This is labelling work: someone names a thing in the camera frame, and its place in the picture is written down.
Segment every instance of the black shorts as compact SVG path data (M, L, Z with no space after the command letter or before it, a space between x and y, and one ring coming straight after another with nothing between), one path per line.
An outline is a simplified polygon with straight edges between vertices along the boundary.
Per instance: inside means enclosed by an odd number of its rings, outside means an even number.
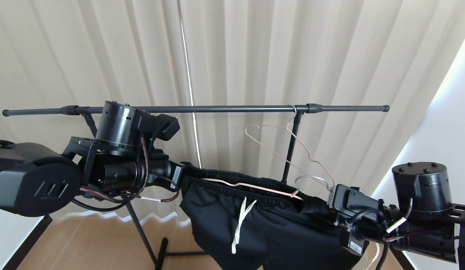
M201 178L249 183L287 193L296 189L269 178L198 169L184 162L181 208L190 217L198 245L223 269L351 269L360 260L339 245L340 229L323 219L327 204L303 193L304 202L249 187L230 187ZM241 225L236 253L231 243L241 203L256 200Z

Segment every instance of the floor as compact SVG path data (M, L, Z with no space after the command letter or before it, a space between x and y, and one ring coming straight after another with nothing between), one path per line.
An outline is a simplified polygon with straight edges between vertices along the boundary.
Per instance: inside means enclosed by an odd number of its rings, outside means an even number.
M163 219L155 215L142 220L152 249L157 253L163 237L169 239L168 252L202 251L195 243L191 223L178 222L171 214ZM368 248L369 259L375 248ZM369 269L374 269L377 260ZM94 212L69 214L54 220L23 260L19 270L99 270L154 269L152 260L130 217ZM219 270L210 256L166 258L165 270ZM383 270L402 269L389 253Z

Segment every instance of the black clothing rack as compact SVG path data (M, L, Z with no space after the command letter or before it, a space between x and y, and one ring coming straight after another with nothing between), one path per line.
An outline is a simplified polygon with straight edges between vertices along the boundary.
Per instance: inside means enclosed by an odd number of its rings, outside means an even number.
M136 109L144 110L149 113L295 113L292 133L297 135L301 117L305 113L321 113L322 111L389 111L389 106L323 106L320 104L308 103L306 105L260 105L260 106L135 106ZM16 109L3 111L4 116L15 115L41 115L41 114L65 114L65 115L82 115L90 128L94 137L96 136L97 128L91 116L93 113L102 113L100 106L63 106L62 108L54 109ZM289 141L287 161L291 162L294 151L296 138L291 135ZM286 183L289 173L290 164L286 162L284 165L284 173L281 182ZM147 248L149 255L155 265L155 270L161 270L164 263L164 258L168 256L193 256L207 255L206 252L166 252L168 239L162 238L161 247L157 258L152 251L151 245L147 240L146 235L141 227L140 221L130 202L126 204L127 210L131 215L131 219L138 229L141 239Z

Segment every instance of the white drawstring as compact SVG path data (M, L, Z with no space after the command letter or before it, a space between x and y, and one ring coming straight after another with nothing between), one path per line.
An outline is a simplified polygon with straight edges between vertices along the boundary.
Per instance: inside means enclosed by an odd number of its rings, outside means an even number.
M236 254L236 245L239 244L239 235L241 233L241 225L243 224L246 215L251 211L253 205L256 203L256 200L251 203L246 209L246 198L244 198L243 204L241 205L241 211L239 211L239 219L236 227L236 232L234 233L234 239L232 240L231 253Z

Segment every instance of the curtain fold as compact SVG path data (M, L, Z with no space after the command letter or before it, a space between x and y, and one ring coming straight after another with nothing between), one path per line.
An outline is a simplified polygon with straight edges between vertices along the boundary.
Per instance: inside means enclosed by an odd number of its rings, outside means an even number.
M336 183L372 193L417 127L465 37L465 1L180 0L195 105L391 105L304 115L299 138ZM246 137L293 114L197 114L202 166L281 179L284 161ZM286 156L289 134L251 128ZM292 162L327 178L300 144ZM291 168L288 183L301 175ZM302 191L327 197L310 179Z
M37 142L61 153L71 136L92 137L80 116L15 116L4 109L102 106L105 100L132 106L191 105L178 3L175 1L0 0L0 138ZM197 164L190 114L176 114L181 130L157 140L177 161ZM99 115L94 115L96 125ZM169 198L160 187L142 194ZM83 200L95 206L111 206ZM140 218L178 211L180 200L134 200ZM68 205L56 216L81 212ZM126 209L118 213L127 215Z

